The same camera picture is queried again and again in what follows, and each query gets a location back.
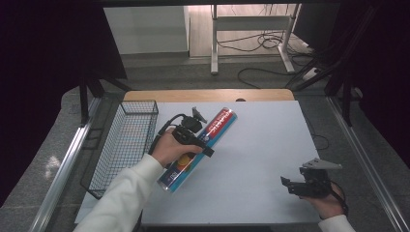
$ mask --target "black cable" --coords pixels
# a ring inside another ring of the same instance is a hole
[[[255,50],[259,49],[260,47],[264,47],[266,49],[272,49],[272,48],[277,47],[282,41],[282,37],[275,36],[275,33],[279,33],[279,32],[261,33],[261,34],[248,36],[248,37],[243,37],[243,38],[234,39],[234,40],[229,40],[229,41],[221,41],[220,42],[220,41],[217,40],[217,44],[221,47],[230,48],[230,49],[239,50],[239,51],[244,51],[244,52],[252,52],[252,51],[255,51]],[[234,47],[234,46],[223,45],[225,43],[243,41],[243,40],[252,39],[252,38],[255,38],[255,37],[257,37],[257,41],[259,43],[259,46],[256,47],[256,48],[253,48],[253,49],[241,49],[241,48]],[[275,43],[275,45],[272,45],[272,46],[265,45],[266,42],[272,42],[272,41],[278,41],[278,42]]]
[[[302,114],[304,115],[305,119],[307,120],[307,128],[309,129],[310,132],[310,136],[312,139],[316,138],[316,137],[321,137],[324,138],[326,140],[326,146],[322,147],[322,148],[316,148],[317,151],[322,151],[322,150],[326,150],[329,148],[330,143],[329,143],[329,139],[323,135],[320,134],[316,134],[316,130],[314,129],[313,124],[311,123],[310,119],[308,118],[308,116],[306,115],[306,113],[304,112],[304,110],[301,108],[302,110]]]
[[[150,150],[148,151],[149,155],[152,155],[154,152],[155,147],[157,146],[158,141],[160,140],[160,138],[162,137],[162,135],[165,133],[166,129],[172,124],[172,122],[179,118],[179,117],[187,117],[187,115],[185,114],[177,114],[175,115],[173,118],[171,118],[170,120],[168,120],[165,125],[163,125],[163,127],[158,131],[157,136],[154,138],[153,143],[151,144]]]
[[[259,12],[259,14],[258,15],[260,15],[262,12],[263,12],[263,10],[266,10],[266,6],[267,6],[268,4],[264,4],[263,5],[263,9]]]
[[[287,10],[289,9],[289,4],[286,4],[286,12],[284,13],[285,15],[287,15]]]
[[[253,88],[256,88],[256,89],[261,89],[261,88],[259,86],[254,85],[254,84],[251,84],[251,83],[249,83],[249,82],[247,82],[247,81],[245,81],[241,78],[241,73],[243,73],[245,71],[262,71],[262,72],[265,72],[265,73],[273,73],[273,74],[278,74],[278,75],[294,75],[294,73],[280,73],[280,72],[263,70],[263,69],[259,69],[259,68],[245,68],[245,69],[240,70],[237,74],[238,80],[240,82],[242,82],[244,84],[247,84],[247,85],[249,85]]]
[[[233,5],[231,5],[231,11],[233,12],[234,15],[236,15],[236,12],[233,10]]]
[[[303,78],[304,74],[310,71],[317,64],[317,59],[310,60],[305,66],[303,66],[284,86],[285,89],[292,90],[292,86],[296,81]]]
[[[338,201],[338,203],[340,204],[341,209],[343,210],[343,213],[348,217],[349,207],[347,206],[347,203],[346,203],[346,195],[344,194],[343,188],[341,188],[341,186],[338,183],[336,183],[332,180],[329,180],[331,183],[333,183],[335,186],[337,186],[338,189],[340,190],[340,193],[342,194],[342,197],[340,197],[340,195],[337,194],[333,190],[332,185],[330,187],[328,187],[327,185],[325,185],[321,181],[317,180],[316,178],[312,178],[312,179],[315,181],[315,183],[319,184],[323,188],[326,188],[330,192],[330,195],[332,195]]]
[[[277,4],[277,7],[275,8],[275,15],[278,15],[278,4]]]
[[[290,44],[288,44],[287,46],[288,46],[287,52],[291,54],[292,61],[294,61],[293,57],[311,57],[311,58],[318,58],[318,59],[321,58],[320,54],[312,53],[312,52],[300,52],[300,51],[297,51],[295,48],[293,48]]]
[[[271,10],[269,10],[269,15],[272,15],[272,8],[274,7],[274,4],[271,4]]]
[[[290,56],[290,59],[292,60],[292,63],[294,63],[295,65],[297,65],[297,66],[306,66],[308,63],[306,63],[306,64],[301,64],[301,63],[295,61],[295,57],[313,57],[313,56],[308,55],[308,54],[305,54],[305,55],[292,55],[292,56]]]

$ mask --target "metal basket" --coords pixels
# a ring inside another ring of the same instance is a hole
[[[118,106],[91,180],[81,185],[97,199],[125,167],[136,165],[149,151],[159,111],[155,101],[123,101]]]

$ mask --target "white board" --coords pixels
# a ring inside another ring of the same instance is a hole
[[[280,176],[303,181],[299,167],[318,158],[297,101],[159,103],[156,129],[196,106],[207,120],[223,108],[237,121],[180,188],[155,184],[144,225],[238,225],[317,222],[317,212],[288,193]]]

